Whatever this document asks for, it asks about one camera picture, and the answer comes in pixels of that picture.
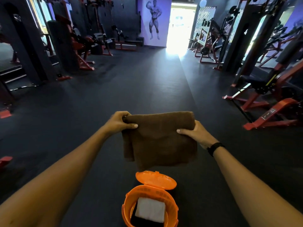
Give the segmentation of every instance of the black wristband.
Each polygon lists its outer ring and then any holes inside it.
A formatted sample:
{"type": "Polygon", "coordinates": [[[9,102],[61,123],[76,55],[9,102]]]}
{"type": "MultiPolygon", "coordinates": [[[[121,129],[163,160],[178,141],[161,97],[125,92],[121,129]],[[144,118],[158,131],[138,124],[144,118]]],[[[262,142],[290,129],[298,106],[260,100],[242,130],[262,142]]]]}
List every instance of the black wristband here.
{"type": "Polygon", "coordinates": [[[214,151],[218,148],[218,147],[225,147],[222,143],[215,143],[213,144],[211,147],[208,147],[207,150],[209,152],[209,154],[213,157],[214,156],[214,151]]]}

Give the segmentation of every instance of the mirror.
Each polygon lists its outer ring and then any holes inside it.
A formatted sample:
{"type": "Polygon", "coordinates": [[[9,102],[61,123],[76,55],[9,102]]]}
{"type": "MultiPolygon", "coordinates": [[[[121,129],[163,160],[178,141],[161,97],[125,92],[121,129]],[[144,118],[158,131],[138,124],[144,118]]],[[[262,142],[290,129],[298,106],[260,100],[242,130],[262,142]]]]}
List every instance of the mirror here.
{"type": "Polygon", "coordinates": [[[200,8],[206,7],[206,3],[207,3],[206,0],[201,0],[200,3],[199,3],[200,8]]]}

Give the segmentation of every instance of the decorative lattice screen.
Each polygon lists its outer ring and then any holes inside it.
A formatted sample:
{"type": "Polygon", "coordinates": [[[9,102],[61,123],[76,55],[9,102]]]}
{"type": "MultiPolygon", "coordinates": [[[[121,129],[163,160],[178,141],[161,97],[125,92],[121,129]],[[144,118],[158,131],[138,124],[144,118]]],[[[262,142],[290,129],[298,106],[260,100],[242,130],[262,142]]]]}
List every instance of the decorative lattice screen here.
{"type": "Polygon", "coordinates": [[[236,31],[237,31],[240,19],[242,17],[242,14],[243,14],[243,10],[240,10],[240,13],[238,14],[238,16],[237,16],[237,18],[235,20],[234,27],[232,28],[232,33],[229,36],[229,43],[232,42],[232,40],[233,40],[233,38],[234,38],[234,36],[236,34],[236,31]]]}
{"type": "Polygon", "coordinates": [[[201,24],[202,24],[203,19],[206,19],[207,21],[209,21],[210,19],[212,19],[214,17],[216,8],[217,7],[204,7],[204,8],[199,9],[197,22],[196,22],[196,26],[195,26],[195,31],[194,31],[194,35],[193,35],[194,37],[195,37],[196,33],[200,34],[202,28],[208,32],[209,27],[202,27],[201,24]]]}

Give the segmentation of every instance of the brown towel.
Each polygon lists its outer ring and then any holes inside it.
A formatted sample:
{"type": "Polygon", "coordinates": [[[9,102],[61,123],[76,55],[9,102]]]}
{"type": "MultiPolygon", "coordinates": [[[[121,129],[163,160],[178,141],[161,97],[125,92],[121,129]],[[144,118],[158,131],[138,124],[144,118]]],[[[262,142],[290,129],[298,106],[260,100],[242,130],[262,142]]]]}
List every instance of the brown towel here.
{"type": "Polygon", "coordinates": [[[123,121],[138,124],[137,129],[122,131],[122,136],[124,158],[136,161],[140,171],[152,166],[188,163],[197,154],[197,142],[177,133],[180,128],[194,129],[192,112],[130,115],[124,117],[123,121]]]}

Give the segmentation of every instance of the orange lid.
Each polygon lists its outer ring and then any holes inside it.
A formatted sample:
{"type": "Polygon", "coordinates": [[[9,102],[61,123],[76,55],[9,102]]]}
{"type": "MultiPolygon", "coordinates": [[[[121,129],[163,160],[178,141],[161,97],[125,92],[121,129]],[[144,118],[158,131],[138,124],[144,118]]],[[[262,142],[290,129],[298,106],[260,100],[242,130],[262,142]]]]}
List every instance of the orange lid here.
{"type": "Polygon", "coordinates": [[[158,171],[143,171],[136,173],[136,179],[144,185],[156,187],[159,189],[174,189],[177,186],[175,180],[164,174],[160,174],[158,171]]]}

